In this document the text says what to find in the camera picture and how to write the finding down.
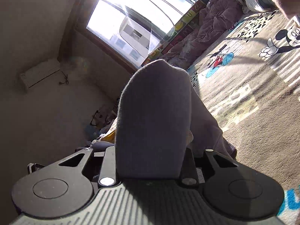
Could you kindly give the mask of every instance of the gray ribbed plate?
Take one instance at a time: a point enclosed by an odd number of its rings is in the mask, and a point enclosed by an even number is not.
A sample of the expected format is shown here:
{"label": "gray ribbed plate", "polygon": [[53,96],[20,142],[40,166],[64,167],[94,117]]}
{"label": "gray ribbed plate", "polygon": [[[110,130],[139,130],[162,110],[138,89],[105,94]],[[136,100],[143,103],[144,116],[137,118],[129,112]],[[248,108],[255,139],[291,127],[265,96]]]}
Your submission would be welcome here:
{"label": "gray ribbed plate", "polygon": [[181,188],[172,180],[125,180],[116,187],[100,189],[88,206],[73,215],[53,220],[39,220],[21,215],[12,224],[279,225],[283,223],[276,217],[255,222],[228,219],[211,210],[196,190]]}

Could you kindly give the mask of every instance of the cable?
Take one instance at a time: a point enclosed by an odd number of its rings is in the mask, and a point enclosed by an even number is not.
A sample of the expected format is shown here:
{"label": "cable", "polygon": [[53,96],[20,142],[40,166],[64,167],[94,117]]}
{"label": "cable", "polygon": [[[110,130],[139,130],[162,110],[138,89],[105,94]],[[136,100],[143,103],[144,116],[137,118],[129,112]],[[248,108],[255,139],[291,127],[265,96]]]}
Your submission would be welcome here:
{"label": "cable", "polygon": [[64,83],[62,83],[62,82],[59,82],[59,85],[63,85],[63,84],[66,84],[66,85],[68,85],[69,84],[69,81],[68,81],[68,74],[67,75],[65,75],[64,74],[64,79],[65,79],[65,82]]}

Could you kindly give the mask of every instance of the purple blanket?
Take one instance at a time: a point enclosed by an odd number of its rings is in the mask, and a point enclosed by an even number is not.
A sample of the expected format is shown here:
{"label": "purple blanket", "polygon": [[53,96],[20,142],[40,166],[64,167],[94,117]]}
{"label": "purple blanket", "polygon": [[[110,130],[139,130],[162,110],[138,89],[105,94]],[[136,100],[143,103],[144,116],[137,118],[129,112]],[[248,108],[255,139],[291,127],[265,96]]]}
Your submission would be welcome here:
{"label": "purple blanket", "polygon": [[210,0],[199,12],[199,28],[173,46],[161,59],[169,64],[188,67],[242,16],[241,5],[235,0]]}

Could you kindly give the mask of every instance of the hand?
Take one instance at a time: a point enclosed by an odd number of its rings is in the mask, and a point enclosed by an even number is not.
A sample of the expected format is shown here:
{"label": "hand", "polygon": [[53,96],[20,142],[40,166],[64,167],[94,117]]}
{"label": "hand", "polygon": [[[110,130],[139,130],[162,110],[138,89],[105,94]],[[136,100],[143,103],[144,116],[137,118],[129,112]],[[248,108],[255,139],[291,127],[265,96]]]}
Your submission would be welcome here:
{"label": "hand", "polygon": [[259,54],[259,57],[263,58],[269,58],[270,56],[275,55],[278,52],[278,48],[276,46],[274,46],[272,39],[269,38],[267,41],[267,45],[266,47],[264,47]]}

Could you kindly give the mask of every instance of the fleece blanket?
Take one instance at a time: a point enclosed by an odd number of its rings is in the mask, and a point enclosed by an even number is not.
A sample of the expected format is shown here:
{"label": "fleece blanket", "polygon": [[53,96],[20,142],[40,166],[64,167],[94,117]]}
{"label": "fleece blanket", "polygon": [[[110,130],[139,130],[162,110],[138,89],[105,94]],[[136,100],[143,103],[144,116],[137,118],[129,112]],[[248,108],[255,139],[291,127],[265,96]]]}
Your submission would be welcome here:
{"label": "fleece blanket", "polygon": [[245,15],[187,71],[237,161],[282,185],[278,217],[300,224],[300,29],[279,11]]}
{"label": "fleece blanket", "polygon": [[242,7],[235,0],[210,0],[199,12],[199,27],[173,46],[160,59],[187,69],[217,38],[242,16]]}

